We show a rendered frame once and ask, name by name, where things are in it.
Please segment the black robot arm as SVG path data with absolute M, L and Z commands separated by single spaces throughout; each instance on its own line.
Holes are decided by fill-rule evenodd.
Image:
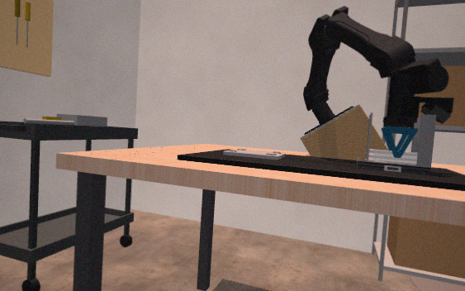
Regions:
M 329 99 L 327 77 L 330 63 L 341 42 L 370 62 L 370 65 L 378 70 L 381 79 L 392 76 L 390 96 L 435 93 L 447 87 L 448 72 L 441 66 L 438 58 L 416 61 L 413 46 L 409 42 L 398 36 L 391 37 L 371 30 L 350 18 L 348 12 L 349 8 L 343 6 L 334 10 L 331 17 L 325 14 L 317 18 L 309 35 L 312 63 L 303 97 L 307 111 L 313 109 L 319 126 L 353 107 L 335 115 L 326 102 Z M 401 117 L 418 118 L 420 103 L 425 103 L 421 112 L 425 115 L 436 115 L 436 121 L 444 123 L 453 112 L 453 99 L 403 96 Z

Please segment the white well plate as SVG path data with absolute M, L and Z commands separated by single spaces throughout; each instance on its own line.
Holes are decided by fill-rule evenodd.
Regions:
M 380 156 L 370 156 L 369 161 L 404 164 L 404 165 L 416 165 L 416 163 L 417 163 L 417 160 L 390 158 L 390 157 L 380 157 Z
M 390 158 L 395 158 L 392 150 L 375 150 L 375 149 L 369 149 L 370 156 L 380 156 L 380 157 L 390 157 Z M 409 160 L 417 160 L 417 152 L 406 152 L 402 155 L 400 159 L 409 159 Z

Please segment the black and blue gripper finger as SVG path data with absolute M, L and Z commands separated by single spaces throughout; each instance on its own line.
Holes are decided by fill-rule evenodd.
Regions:
M 418 128 L 385 126 L 385 131 L 386 131 L 387 138 L 389 140 L 391 150 L 392 150 L 392 153 L 393 153 L 394 157 L 395 158 L 401 158 L 402 155 L 404 154 L 407 146 L 410 144 L 411 140 L 413 139 L 416 132 L 418 131 Z M 396 145 L 395 145 L 395 142 L 393 140 L 392 133 L 408 134 L 408 137 L 406 138 L 406 141 L 404 142 L 404 144 L 401 147 L 400 151 L 396 150 Z
M 387 134 L 386 134 L 385 129 L 384 129 L 383 127 L 382 127 L 382 133 L 383 133 L 384 138 L 385 138 L 385 141 L 386 141 L 386 143 L 387 143 L 388 150 L 391 150 L 391 147 L 390 147 L 389 142 L 388 142 L 388 139 L 387 139 Z M 396 133 L 396 134 L 402 134 L 402 137 L 401 137 L 401 139 L 400 139 L 398 145 L 396 146 L 397 151 L 399 151 L 400 148 L 402 147 L 404 141 L 406 140 L 408 134 L 403 134 L 403 133 Z

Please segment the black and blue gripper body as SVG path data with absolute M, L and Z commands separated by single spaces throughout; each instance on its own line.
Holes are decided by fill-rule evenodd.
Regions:
M 389 97 L 387 105 L 387 115 L 385 118 L 385 126 L 414 128 L 414 122 L 417 123 L 417 117 L 401 117 L 403 96 L 414 97 L 415 95 L 401 94 L 391 95 Z

